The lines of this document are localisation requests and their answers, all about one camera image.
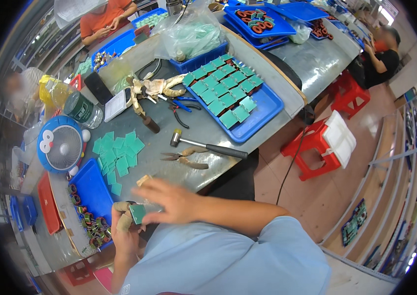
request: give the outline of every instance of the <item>pliers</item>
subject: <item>pliers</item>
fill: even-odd
[[[161,159],[164,161],[179,161],[179,163],[182,163],[184,165],[187,165],[191,168],[194,169],[208,169],[209,165],[208,164],[201,164],[201,163],[195,163],[195,162],[191,162],[188,160],[188,158],[186,158],[187,156],[192,155],[195,152],[206,152],[208,151],[206,148],[200,147],[200,146],[191,146],[190,148],[187,148],[185,150],[183,150],[181,152],[181,154],[175,154],[175,153],[171,153],[171,152],[162,152],[162,155],[165,156],[170,156],[170,158],[165,158],[165,159]]]

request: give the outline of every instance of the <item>water bottle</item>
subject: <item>water bottle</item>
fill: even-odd
[[[104,118],[104,112],[77,90],[68,96],[63,111],[90,129],[97,128]]]

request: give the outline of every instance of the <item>plastic bag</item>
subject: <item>plastic bag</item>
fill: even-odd
[[[295,35],[290,35],[289,36],[289,38],[292,40],[292,42],[294,42],[296,44],[302,44],[310,37],[310,32],[312,31],[311,28],[307,27],[304,24],[295,22],[295,21],[288,21],[288,23],[297,32]]]
[[[176,59],[176,52],[182,51],[186,59],[199,56],[217,48],[225,37],[217,18],[208,8],[212,0],[198,0],[187,6],[181,20],[172,15],[160,21],[151,34],[161,34],[156,58]]]

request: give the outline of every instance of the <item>red plastic tray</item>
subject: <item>red plastic tray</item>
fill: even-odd
[[[45,172],[40,182],[38,182],[38,196],[40,197],[41,211],[43,212],[48,233],[53,235],[61,228],[61,220],[59,219],[55,198],[49,184],[48,172]]]

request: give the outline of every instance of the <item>shelving rack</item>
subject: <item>shelving rack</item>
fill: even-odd
[[[367,218],[344,247],[341,228],[363,198]],[[405,273],[412,253],[417,255],[417,96],[383,118],[368,171],[348,209],[319,246],[328,255],[392,283]]]

